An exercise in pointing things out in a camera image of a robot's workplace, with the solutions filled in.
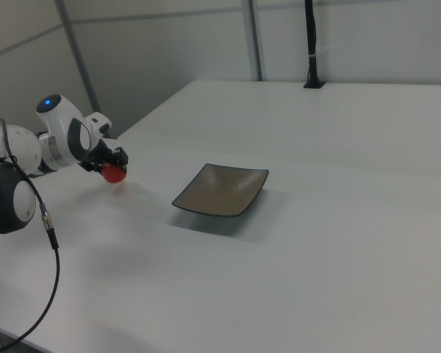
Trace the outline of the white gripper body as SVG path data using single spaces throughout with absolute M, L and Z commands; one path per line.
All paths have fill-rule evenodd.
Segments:
M 92 113 L 84 118 L 81 130 L 81 144 L 84 148 L 83 163 L 101 164 L 111 155 L 112 150 L 103 137 L 109 131 L 112 122 L 101 113 Z

